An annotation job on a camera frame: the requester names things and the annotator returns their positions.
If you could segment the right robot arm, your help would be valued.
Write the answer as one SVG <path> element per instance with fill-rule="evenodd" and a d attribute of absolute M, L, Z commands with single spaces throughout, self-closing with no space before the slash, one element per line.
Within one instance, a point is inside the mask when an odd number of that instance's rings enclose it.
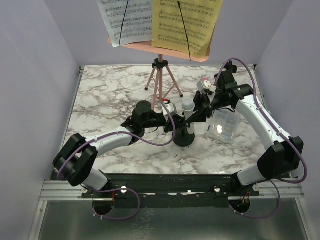
<path fill-rule="evenodd" d="M 292 137 L 267 112 L 257 97 L 255 85 L 239 85 L 230 70 L 215 75 L 215 83 L 200 80 L 193 99 L 195 113 L 187 123 L 202 123 L 213 115 L 214 111 L 232 107 L 238 111 L 259 136 L 265 153 L 257 163 L 235 174 L 230 183 L 230 191 L 241 196 L 248 185 L 273 179 L 306 166 L 302 157 L 304 142 L 300 137 Z"/>

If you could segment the black microphone stand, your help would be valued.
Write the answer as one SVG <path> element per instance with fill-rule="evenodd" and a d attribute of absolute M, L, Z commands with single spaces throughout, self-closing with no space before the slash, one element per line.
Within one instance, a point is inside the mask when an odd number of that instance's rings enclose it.
<path fill-rule="evenodd" d="M 181 116 L 175 116 L 173 120 L 176 128 L 173 142 L 179 147 L 190 146 L 195 140 L 194 123 L 185 123 L 185 118 Z"/>
<path fill-rule="evenodd" d="M 233 64 L 231 60 L 229 60 L 225 66 L 223 67 L 226 71 L 231 71 L 232 73 L 237 73 L 238 67 Z"/>

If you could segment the white microphone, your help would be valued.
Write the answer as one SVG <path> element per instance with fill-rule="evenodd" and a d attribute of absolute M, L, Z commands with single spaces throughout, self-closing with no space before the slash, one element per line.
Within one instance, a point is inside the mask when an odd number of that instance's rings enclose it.
<path fill-rule="evenodd" d="M 181 104 L 182 111 L 184 113 L 185 120 L 188 120 L 194 113 L 195 103 L 192 98 L 184 97 Z M 187 123 L 187 131 L 190 135 L 195 133 L 195 128 L 193 123 Z"/>

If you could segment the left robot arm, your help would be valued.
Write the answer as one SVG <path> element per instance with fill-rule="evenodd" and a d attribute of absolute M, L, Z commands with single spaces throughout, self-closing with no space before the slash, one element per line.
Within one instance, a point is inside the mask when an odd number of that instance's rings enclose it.
<path fill-rule="evenodd" d="M 178 115 L 176 106 L 169 100 L 162 101 L 161 107 L 162 111 L 157 113 L 152 110 L 150 102 L 139 101 L 132 115 L 115 130 L 91 137 L 79 133 L 72 135 L 53 160 L 57 179 L 68 181 L 73 187 L 84 185 L 99 197 L 107 197 L 111 185 L 101 170 L 93 168 L 96 158 L 142 141 L 149 128 L 163 127 L 165 132 L 176 134 L 183 127 L 184 118 Z"/>

